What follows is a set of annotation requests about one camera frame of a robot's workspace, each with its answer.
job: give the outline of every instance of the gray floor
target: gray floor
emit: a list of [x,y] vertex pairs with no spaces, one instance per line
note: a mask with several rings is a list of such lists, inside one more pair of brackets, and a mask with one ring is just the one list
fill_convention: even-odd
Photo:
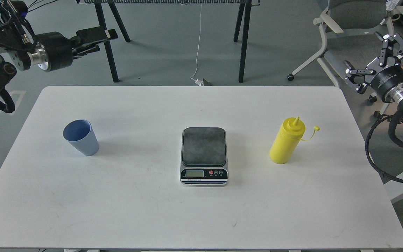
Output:
[[[189,77],[195,71],[200,5],[117,5],[117,7],[132,39],[131,43],[125,43],[122,38],[112,42],[122,82],[111,81],[103,47],[100,52],[77,59],[72,66],[55,72],[46,73],[38,67],[32,67],[24,72],[19,71],[7,85],[7,89],[26,93],[14,114],[0,113],[0,166],[40,91],[46,86],[194,85]],[[199,70],[195,78],[204,78],[216,86],[332,86],[316,62],[302,70],[295,81],[286,80],[288,73],[318,49],[320,36],[312,20],[318,17],[320,8],[313,0],[267,0],[262,1],[261,6],[253,7],[245,81],[238,83],[241,44],[240,41],[239,43],[232,41],[237,8],[237,5],[202,6]],[[121,36],[108,6],[104,6],[104,10],[107,26],[117,29]],[[60,32],[68,38],[74,36],[77,30],[98,25],[93,5],[77,5],[71,0],[61,0],[32,11],[27,19],[36,33]],[[402,27],[398,27],[397,31],[402,34]],[[347,86],[342,90],[362,135],[366,136],[374,122],[371,115],[374,110],[381,107],[381,102],[369,104],[366,100],[371,92],[369,90],[365,95],[356,94]],[[388,110],[388,113],[393,112],[395,106],[391,106]],[[399,174],[403,171],[403,150],[389,141],[386,129],[387,127],[382,125],[374,133],[371,153],[380,167]],[[394,208],[403,226],[403,200],[395,203]],[[0,251],[35,252],[37,249],[0,249]]]

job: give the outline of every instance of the bottle nozzle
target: bottle nozzle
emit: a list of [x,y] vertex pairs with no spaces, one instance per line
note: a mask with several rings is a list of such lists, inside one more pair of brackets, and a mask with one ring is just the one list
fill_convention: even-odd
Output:
[[298,121],[299,121],[299,117],[295,118],[295,120],[293,121],[292,125],[293,126],[298,125]]

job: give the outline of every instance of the office chair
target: office chair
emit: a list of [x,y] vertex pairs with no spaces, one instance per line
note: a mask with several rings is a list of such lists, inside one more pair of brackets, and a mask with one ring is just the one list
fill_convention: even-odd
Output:
[[[317,60],[332,83],[340,88],[334,72],[344,79],[347,69],[345,60],[352,62],[357,69],[365,69],[378,57],[382,42],[374,32],[394,35],[391,17],[403,15],[403,6],[387,11],[386,0],[320,0],[318,3],[320,7],[325,7],[320,17],[313,20],[320,30],[320,50],[291,72],[287,80],[292,81],[298,72]],[[375,97],[375,93],[371,94],[370,101],[375,102]]]

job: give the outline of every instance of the blue cup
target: blue cup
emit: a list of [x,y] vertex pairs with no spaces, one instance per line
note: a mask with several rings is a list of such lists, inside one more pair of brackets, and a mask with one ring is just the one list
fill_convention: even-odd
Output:
[[99,150],[99,143],[91,123],[75,120],[63,129],[63,137],[85,156],[92,156]]

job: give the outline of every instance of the black metal leg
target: black metal leg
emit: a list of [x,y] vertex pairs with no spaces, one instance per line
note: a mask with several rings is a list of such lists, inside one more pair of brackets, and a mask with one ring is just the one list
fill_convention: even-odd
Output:
[[248,28],[250,25],[251,0],[245,3],[245,16],[243,18],[242,50],[240,52],[239,82],[243,82],[243,73],[245,72],[245,57],[247,55]]
[[239,6],[239,13],[237,14],[237,22],[235,23],[235,31],[234,31],[234,42],[237,42],[237,39],[239,38],[239,32],[240,32],[240,25],[242,24],[242,16],[243,16],[243,10],[245,8],[244,3],[240,3]]
[[127,31],[125,30],[125,26],[123,25],[122,19],[119,16],[119,12],[117,11],[116,5],[114,3],[109,3],[108,5],[110,6],[110,9],[112,9],[113,16],[115,17],[116,22],[119,25],[119,29],[123,35],[123,38],[125,39],[126,42],[130,42],[131,40],[128,36]]
[[[104,11],[102,10],[102,5],[100,3],[95,3],[97,19],[99,20],[99,25],[107,30],[107,25],[105,24]],[[104,42],[105,52],[107,53],[108,64],[110,65],[110,71],[112,72],[113,82],[119,82],[117,75],[115,59],[113,57],[112,45],[110,41]]]

